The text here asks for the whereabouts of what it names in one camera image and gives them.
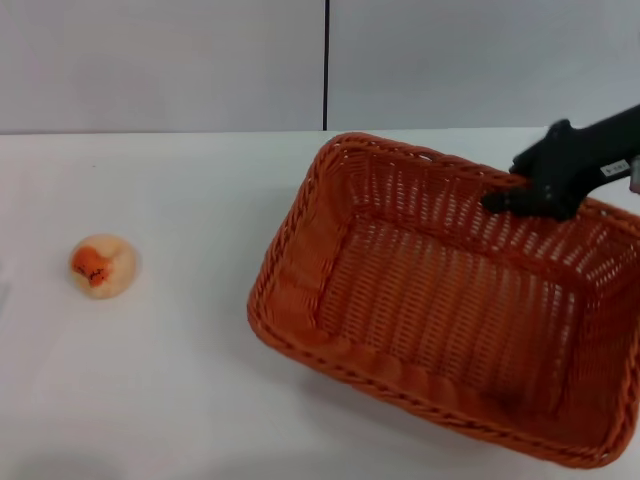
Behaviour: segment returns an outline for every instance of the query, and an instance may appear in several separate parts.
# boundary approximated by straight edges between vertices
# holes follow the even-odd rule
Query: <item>white wall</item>
[[[336,0],[329,128],[540,126],[640,103],[638,0]]]
[[[0,0],[0,132],[313,130],[323,0]]]

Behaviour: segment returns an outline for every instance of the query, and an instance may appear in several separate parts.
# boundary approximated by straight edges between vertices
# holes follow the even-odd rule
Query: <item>white label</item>
[[[605,165],[604,167],[600,167],[602,173],[604,173],[607,177],[612,177],[613,175],[617,175],[618,173],[626,172],[629,170],[629,164],[626,160],[619,160],[610,165]]]

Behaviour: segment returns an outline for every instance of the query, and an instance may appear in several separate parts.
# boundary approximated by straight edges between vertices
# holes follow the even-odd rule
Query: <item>basket bottom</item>
[[[578,292],[500,257],[357,216],[325,284],[316,328],[471,389],[505,411],[562,399]]]

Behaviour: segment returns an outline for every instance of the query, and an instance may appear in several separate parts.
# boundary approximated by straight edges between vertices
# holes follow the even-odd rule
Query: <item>orange wicker basket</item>
[[[520,177],[364,134],[318,153],[266,254],[251,326],[431,422],[570,467],[635,427],[640,218],[489,215]]]

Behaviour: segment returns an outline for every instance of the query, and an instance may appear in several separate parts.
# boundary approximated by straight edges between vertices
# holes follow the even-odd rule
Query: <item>woven basket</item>
[[[364,134],[318,153],[249,319],[284,355],[465,435],[570,467],[635,427],[640,218],[489,215],[520,177]]]

